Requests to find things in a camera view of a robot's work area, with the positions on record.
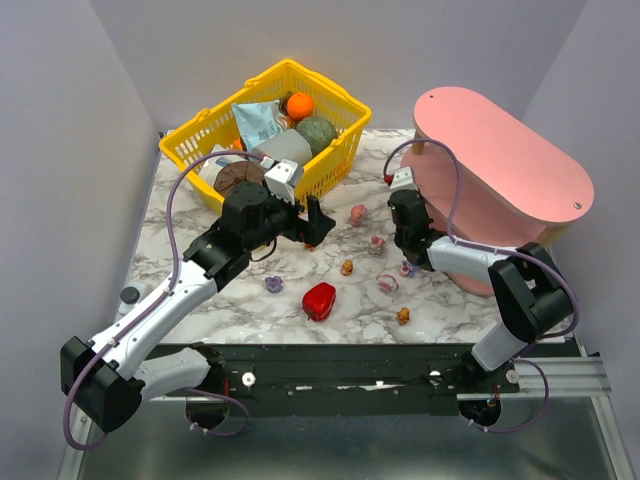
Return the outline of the pink pig toy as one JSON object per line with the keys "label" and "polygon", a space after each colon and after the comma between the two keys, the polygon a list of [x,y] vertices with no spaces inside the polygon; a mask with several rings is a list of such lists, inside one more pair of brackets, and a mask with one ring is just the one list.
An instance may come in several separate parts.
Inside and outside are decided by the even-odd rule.
{"label": "pink pig toy", "polygon": [[350,224],[360,226],[367,214],[367,207],[364,204],[355,205],[350,212]]}

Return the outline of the purple bunny toy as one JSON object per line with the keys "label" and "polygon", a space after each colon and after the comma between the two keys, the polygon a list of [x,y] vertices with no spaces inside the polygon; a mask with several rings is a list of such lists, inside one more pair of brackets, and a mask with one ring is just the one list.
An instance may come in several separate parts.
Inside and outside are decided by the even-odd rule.
{"label": "purple bunny toy", "polygon": [[399,269],[399,275],[403,278],[413,278],[418,271],[419,268],[417,266],[409,261],[403,261]]}

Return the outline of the purple flower toy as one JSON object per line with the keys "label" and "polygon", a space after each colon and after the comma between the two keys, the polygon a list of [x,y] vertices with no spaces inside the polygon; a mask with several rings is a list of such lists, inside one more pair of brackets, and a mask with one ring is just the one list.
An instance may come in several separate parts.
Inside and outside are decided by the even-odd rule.
{"label": "purple flower toy", "polygon": [[280,276],[268,276],[265,278],[265,288],[269,293],[280,293],[284,289],[283,280]]}

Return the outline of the pink ring toy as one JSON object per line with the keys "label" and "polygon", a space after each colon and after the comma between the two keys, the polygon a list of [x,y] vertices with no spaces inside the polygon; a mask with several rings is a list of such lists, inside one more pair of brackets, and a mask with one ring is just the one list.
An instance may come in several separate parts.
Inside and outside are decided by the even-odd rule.
{"label": "pink ring toy", "polygon": [[393,275],[379,274],[376,276],[379,290],[384,294],[395,292],[399,289],[399,283]]}

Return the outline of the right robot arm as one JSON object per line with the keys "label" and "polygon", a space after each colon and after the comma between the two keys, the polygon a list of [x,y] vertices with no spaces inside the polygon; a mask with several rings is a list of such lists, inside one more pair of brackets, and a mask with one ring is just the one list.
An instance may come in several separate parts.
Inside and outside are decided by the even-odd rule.
{"label": "right robot arm", "polygon": [[422,195],[398,190],[388,200],[394,242],[423,270],[459,274],[489,285],[501,322],[470,350],[472,368],[493,372],[568,317],[578,317],[575,295],[537,243],[520,248],[476,244],[432,227]]}

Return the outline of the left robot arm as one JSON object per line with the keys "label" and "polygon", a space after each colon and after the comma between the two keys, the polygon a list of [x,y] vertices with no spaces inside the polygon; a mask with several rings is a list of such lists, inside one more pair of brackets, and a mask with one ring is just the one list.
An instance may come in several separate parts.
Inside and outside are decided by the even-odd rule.
{"label": "left robot arm", "polygon": [[123,426],[155,395],[199,386],[214,361],[186,347],[149,361],[155,346],[188,314],[242,273],[261,246],[279,237],[320,245],[335,227],[314,196],[287,202],[243,182],[224,200],[218,220],[191,242],[168,277],[118,323],[90,341],[70,338],[60,350],[65,406],[77,406],[104,433]]}

